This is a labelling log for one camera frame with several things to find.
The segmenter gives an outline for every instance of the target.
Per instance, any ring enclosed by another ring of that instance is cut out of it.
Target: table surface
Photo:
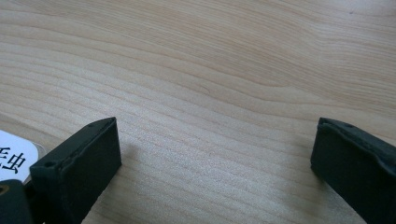
[[[117,117],[83,223],[363,223],[309,159],[320,117],[396,145],[396,2],[289,2],[1,1],[0,126]]]

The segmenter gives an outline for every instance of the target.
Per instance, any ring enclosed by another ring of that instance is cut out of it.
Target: light wood surface
[[[49,149],[117,117],[84,223],[364,223],[309,158],[319,117],[396,145],[396,2],[0,1],[0,80]]]

